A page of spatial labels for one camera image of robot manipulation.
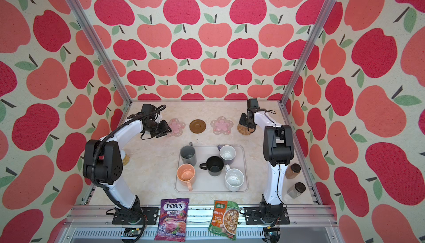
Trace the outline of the rattan woven round coaster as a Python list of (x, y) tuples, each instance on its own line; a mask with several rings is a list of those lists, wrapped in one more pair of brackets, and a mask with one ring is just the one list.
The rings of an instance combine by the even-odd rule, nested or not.
[(240, 134), (244, 135), (244, 136), (248, 136), (248, 135), (254, 133), (255, 130), (256, 130), (256, 129), (253, 129), (253, 128), (245, 127), (241, 124), (238, 124), (237, 129), (238, 129), (238, 132)]

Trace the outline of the pink flower coaster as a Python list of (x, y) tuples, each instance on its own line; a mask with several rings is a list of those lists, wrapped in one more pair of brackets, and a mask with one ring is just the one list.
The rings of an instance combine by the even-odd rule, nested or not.
[(186, 124), (178, 119), (174, 118), (168, 122), (168, 125), (172, 132), (169, 132), (166, 137), (179, 137), (183, 134)]
[(212, 126), (212, 132), (215, 135), (229, 135), (231, 134), (231, 129), (234, 126), (234, 123), (231, 120), (220, 116), (216, 120), (211, 121), (210, 125)]

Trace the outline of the brown wooden round coaster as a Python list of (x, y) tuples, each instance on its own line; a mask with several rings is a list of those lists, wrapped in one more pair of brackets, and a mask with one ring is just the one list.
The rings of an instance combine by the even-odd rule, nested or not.
[(189, 129), (192, 133), (202, 133), (206, 130), (206, 123), (203, 120), (195, 119), (189, 124)]

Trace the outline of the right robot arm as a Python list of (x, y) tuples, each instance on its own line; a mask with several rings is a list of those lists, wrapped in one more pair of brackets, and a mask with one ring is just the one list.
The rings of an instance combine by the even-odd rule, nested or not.
[(271, 223), (284, 215), (286, 205), (282, 200), (285, 172), (294, 158), (293, 132), (289, 125), (275, 121), (265, 109), (250, 109), (243, 113), (240, 125), (263, 129), (263, 156), (268, 167), (268, 181), (259, 205), (261, 219)]

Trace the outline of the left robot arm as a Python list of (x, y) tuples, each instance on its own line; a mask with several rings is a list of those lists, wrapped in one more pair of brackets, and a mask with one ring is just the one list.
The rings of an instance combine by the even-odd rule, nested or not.
[(140, 133), (150, 133), (151, 137), (162, 137), (172, 132), (164, 120), (128, 119), (109, 135), (86, 143), (83, 175), (103, 189), (107, 197), (121, 212), (141, 218), (143, 210), (138, 197), (131, 192), (121, 177), (124, 164), (121, 147)]

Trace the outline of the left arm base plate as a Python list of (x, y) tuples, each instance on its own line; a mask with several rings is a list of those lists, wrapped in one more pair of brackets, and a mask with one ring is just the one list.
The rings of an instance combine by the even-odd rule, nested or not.
[[(145, 218), (147, 225), (156, 224), (158, 210), (159, 208), (157, 207), (142, 207), (141, 215)], [(112, 223), (114, 225), (143, 225), (141, 217), (120, 208), (110, 209), (106, 212), (106, 215), (111, 215), (113, 217)]]

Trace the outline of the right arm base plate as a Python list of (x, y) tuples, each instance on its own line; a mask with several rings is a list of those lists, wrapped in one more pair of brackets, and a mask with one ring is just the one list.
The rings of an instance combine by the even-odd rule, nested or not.
[(244, 207), (243, 216), (247, 225), (289, 225), (290, 218), (283, 204)]

